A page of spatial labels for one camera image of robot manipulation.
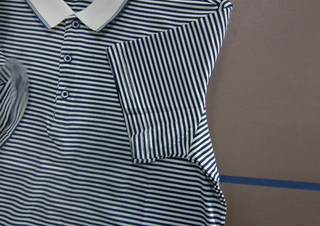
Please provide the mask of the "brown paper table cover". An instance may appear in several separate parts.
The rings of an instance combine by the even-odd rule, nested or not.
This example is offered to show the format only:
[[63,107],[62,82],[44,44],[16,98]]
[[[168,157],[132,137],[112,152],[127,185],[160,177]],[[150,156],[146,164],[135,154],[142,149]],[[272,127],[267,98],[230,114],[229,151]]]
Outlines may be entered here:
[[230,0],[207,93],[228,226],[320,223],[320,0]]

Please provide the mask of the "navy white striped polo shirt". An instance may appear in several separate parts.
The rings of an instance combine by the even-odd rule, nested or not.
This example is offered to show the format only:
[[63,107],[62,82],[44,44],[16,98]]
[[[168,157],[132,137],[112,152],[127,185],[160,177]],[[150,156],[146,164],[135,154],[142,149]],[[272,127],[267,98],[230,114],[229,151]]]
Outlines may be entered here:
[[223,226],[206,94],[229,0],[0,0],[0,223]]

